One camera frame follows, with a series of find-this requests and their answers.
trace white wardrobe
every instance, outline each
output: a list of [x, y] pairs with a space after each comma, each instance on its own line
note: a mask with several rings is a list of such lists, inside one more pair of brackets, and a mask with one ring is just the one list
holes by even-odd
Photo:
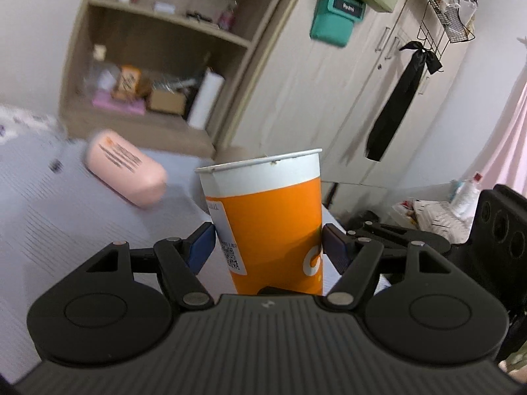
[[[427, 0], [399, 0], [393, 13], [367, 9], [344, 49], [311, 40], [317, 0], [299, 0], [243, 111], [232, 145], [254, 155], [322, 148], [322, 196], [340, 183], [334, 216], [375, 209], [395, 188], [429, 131], [458, 72], [468, 42], [450, 43], [443, 69], [425, 68], [420, 88], [380, 162], [365, 145], [425, 23], [435, 41], [443, 28]], [[443, 36], [439, 49], [447, 43]]]

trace shelf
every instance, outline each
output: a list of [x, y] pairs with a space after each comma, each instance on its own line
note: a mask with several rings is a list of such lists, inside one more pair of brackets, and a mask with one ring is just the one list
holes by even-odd
[[66, 103], [63, 119], [72, 138], [88, 138], [94, 131], [109, 128], [136, 147], [212, 157], [214, 147], [207, 132], [189, 127], [180, 117], [147, 111], [128, 115], [93, 107], [81, 97]]
[[174, 23], [176, 25], [190, 28], [213, 37], [217, 37], [221, 40], [237, 44], [241, 47], [249, 48], [251, 46], [251, 42], [249, 40], [241, 38], [235, 34], [229, 33], [228, 31], [213, 28], [207, 25], [205, 22], [198, 22], [193, 19], [187, 19], [185, 16], [182, 16], [180, 14], [154, 12], [150, 8], [138, 6], [135, 4], [121, 3], [115, 0], [88, 0], [88, 4], [93, 7], [103, 7], [112, 10], [120, 10], [127, 13], [140, 14], [149, 18]]

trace paper cup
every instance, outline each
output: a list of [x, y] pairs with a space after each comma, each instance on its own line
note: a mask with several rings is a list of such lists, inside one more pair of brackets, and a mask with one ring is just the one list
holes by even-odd
[[239, 294], [322, 294], [321, 151], [196, 169]]

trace pink box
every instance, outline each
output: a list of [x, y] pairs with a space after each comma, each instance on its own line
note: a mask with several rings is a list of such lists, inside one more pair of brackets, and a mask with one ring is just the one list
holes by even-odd
[[138, 99], [133, 102], [119, 101], [117, 99], [113, 99], [110, 92], [107, 91], [97, 91], [92, 99], [92, 105], [105, 110], [137, 114], [141, 116], [143, 116], [147, 111], [144, 99]]

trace cup label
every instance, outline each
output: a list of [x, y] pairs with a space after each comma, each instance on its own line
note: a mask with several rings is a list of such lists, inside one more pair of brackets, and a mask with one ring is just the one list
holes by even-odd
[[233, 231], [227, 219], [223, 204], [220, 201], [208, 200], [207, 206], [209, 207], [212, 222], [216, 226], [221, 249], [223, 250], [230, 271], [239, 275], [246, 275], [247, 271], [241, 259], [240, 250], [234, 239]]

